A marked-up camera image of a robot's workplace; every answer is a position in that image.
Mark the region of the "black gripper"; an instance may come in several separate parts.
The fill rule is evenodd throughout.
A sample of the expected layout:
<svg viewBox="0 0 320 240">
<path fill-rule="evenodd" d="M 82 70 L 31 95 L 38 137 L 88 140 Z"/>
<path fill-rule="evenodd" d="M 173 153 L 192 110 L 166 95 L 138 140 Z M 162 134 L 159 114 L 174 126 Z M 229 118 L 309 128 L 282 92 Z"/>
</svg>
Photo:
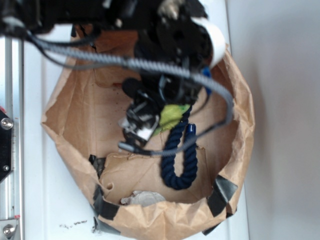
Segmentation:
<svg viewBox="0 0 320 240">
<path fill-rule="evenodd" d="M 125 117 L 118 121 L 125 139 L 118 146 L 129 152 L 139 152 L 158 127 L 164 104 L 158 102 L 156 94 L 136 78 L 126 78 L 122 82 L 122 90 L 132 102 L 125 111 Z"/>
</svg>

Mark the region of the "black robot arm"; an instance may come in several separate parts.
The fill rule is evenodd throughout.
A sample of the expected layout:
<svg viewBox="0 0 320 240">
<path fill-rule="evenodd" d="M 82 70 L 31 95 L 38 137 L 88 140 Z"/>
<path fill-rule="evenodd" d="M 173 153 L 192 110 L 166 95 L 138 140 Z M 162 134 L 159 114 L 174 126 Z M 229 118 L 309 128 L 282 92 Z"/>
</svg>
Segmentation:
<svg viewBox="0 0 320 240">
<path fill-rule="evenodd" d="M 134 56 L 89 53 L 102 32 L 134 32 Z M 202 88 L 228 94 L 205 73 L 225 55 L 221 31 L 198 0 L 3 0 L 0 33 L 47 51 L 137 71 L 123 91 L 132 98 L 122 123 L 121 149 L 142 153 L 166 105 L 193 105 Z"/>
</svg>

